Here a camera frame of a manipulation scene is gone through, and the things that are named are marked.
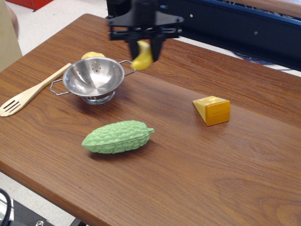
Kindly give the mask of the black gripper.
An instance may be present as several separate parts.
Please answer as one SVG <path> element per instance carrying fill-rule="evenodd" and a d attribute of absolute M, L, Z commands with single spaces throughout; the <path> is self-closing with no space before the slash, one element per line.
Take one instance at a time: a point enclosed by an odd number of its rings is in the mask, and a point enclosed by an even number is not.
<path fill-rule="evenodd" d="M 108 20 L 110 40 L 128 42 L 132 60 L 139 55 L 138 40 L 150 40 L 153 62 L 159 59 L 163 42 L 178 38 L 184 18 L 160 11 L 158 0 L 132 0 L 130 10 Z"/>

